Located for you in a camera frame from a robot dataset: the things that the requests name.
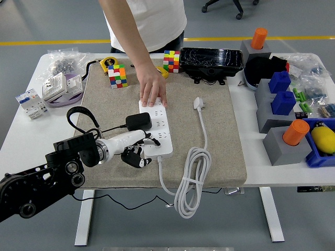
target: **black pants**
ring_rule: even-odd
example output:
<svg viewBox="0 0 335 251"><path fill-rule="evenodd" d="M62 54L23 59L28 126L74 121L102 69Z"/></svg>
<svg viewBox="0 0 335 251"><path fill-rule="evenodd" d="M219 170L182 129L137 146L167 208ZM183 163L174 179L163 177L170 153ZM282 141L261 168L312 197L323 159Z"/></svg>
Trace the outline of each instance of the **black pants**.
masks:
<svg viewBox="0 0 335 251"><path fill-rule="evenodd" d="M182 32L179 37L176 39L172 40L170 43L165 45L164 47L151 51L150 53L164 53L164 51L180 51L180 48L183 46L183 41L184 41L184 32ZM111 53L124 53L123 51L120 51L114 47L110 49Z"/></svg>

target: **gray block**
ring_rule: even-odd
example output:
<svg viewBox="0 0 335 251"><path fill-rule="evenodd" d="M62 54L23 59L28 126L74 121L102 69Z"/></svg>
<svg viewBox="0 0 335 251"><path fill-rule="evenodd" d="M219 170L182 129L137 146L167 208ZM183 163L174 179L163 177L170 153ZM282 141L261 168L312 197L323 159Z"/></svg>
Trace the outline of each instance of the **gray block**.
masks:
<svg viewBox="0 0 335 251"><path fill-rule="evenodd" d="M269 46L266 44L266 42L264 43L264 46L261 50L255 50L254 48L250 46L250 44L251 44L251 39L242 40L242 43L241 43L240 50L242 51L242 54L243 54L244 66L248 61L258 56L260 56L261 58L267 58L267 59L270 58L271 51L270 51Z"/></svg>
<svg viewBox="0 0 335 251"><path fill-rule="evenodd" d="M283 134L288 127L271 128L263 140L263 144L273 166L300 163L312 151L306 138L296 146L283 141Z"/></svg>
<svg viewBox="0 0 335 251"><path fill-rule="evenodd" d="M257 109L256 116L260 133L268 133L273 127L289 126L295 120L293 109L289 115L274 115L271 108L272 101L273 99L264 99L263 104Z"/></svg>
<svg viewBox="0 0 335 251"><path fill-rule="evenodd" d="M276 97L276 93L271 93L269 82L271 79L263 78L258 84L257 90L255 91L255 99L257 107L262 104L265 99L274 99Z"/></svg>

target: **rubik's cube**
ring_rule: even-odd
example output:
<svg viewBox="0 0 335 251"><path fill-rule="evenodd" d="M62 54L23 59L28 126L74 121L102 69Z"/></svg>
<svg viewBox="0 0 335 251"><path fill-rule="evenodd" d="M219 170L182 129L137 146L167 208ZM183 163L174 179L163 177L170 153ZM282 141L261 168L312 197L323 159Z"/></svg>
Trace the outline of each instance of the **rubik's cube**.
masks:
<svg viewBox="0 0 335 251"><path fill-rule="evenodd" d="M109 65L108 76L113 89L128 86L124 64Z"/></svg>
<svg viewBox="0 0 335 251"><path fill-rule="evenodd" d="M163 68L172 73L179 72L180 51L164 51Z"/></svg>

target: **black power adapter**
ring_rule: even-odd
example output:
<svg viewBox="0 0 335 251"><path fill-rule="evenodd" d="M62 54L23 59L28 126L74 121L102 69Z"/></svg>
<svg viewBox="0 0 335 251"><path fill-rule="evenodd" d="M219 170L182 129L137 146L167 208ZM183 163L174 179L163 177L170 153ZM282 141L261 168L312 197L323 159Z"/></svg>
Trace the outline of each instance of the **black power adapter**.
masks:
<svg viewBox="0 0 335 251"><path fill-rule="evenodd" d="M147 112L126 117L128 131L149 130L152 127L150 115Z"/></svg>

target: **yellow floor line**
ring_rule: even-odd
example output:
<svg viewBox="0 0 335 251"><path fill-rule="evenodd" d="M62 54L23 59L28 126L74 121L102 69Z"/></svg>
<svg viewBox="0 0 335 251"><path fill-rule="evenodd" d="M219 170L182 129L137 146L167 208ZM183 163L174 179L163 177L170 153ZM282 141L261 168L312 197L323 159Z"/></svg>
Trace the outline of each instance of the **yellow floor line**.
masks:
<svg viewBox="0 0 335 251"><path fill-rule="evenodd" d="M252 39L252 37L212 37L212 38L184 38L184 42L204 42L204 41L241 41ZM284 36L267 37L267 40L330 40L335 36ZM0 42L0 46L21 46L21 45L43 45L43 44L76 44L76 43L110 43L109 39L98 40L50 40L50 41L9 41Z"/></svg>

